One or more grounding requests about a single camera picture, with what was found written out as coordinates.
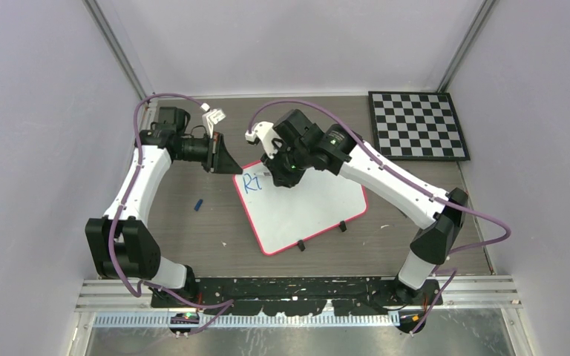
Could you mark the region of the white whiteboard pink rim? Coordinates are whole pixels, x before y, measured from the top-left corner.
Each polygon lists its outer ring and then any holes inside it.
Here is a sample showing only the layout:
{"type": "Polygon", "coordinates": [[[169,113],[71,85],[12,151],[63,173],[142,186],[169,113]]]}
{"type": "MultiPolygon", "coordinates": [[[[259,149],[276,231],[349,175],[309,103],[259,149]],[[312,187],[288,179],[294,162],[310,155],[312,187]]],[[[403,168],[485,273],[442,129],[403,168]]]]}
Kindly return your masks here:
{"type": "Polygon", "coordinates": [[[272,256],[364,215],[365,188],[327,171],[309,169],[293,188],[276,187],[259,161],[232,177],[259,248],[272,256]]]}

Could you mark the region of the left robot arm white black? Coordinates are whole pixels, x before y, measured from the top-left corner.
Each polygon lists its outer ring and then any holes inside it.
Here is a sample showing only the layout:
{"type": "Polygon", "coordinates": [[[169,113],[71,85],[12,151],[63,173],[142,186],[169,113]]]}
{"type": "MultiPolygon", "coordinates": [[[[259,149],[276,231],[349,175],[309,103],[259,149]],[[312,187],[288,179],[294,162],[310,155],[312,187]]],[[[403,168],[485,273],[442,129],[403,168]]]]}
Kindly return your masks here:
{"type": "Polygon", "coordinates": [[[186,129],[190,114],[162,107],[158,119],[139,133],[133,161],[117,197],[100,218],[90,218],[85,236],[99,276],[145,280],[169,289],[179,306],[191,306],[198,296],[190,266],[174,263],[148,230],[148,216],[162,178],[175,161],[198,162],[211,174],[239,174],[242,168],[227,151],[224,136],[214,130],[225,117],[221,109],[205,106],[204,135],[186,129]]]}

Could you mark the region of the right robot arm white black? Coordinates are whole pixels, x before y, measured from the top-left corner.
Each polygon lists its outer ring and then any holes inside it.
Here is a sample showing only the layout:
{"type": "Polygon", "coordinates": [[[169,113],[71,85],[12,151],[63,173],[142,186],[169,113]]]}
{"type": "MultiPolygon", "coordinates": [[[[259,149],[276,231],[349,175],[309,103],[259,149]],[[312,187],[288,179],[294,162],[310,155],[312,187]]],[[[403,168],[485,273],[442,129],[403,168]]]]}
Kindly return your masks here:
{"type": "Polygon", "coordinates": [[[275,124],[251,124],[245,139],[261,145],[261,162],[277,187],[292,188],[313,168],[363,185],[418,227],[393,285],[400,304],[413,304],[426,279],[443,264],[463,227],[468,195],[430,185],[393,164],[340,120],[323,130],[293,109],[275,124]]]}

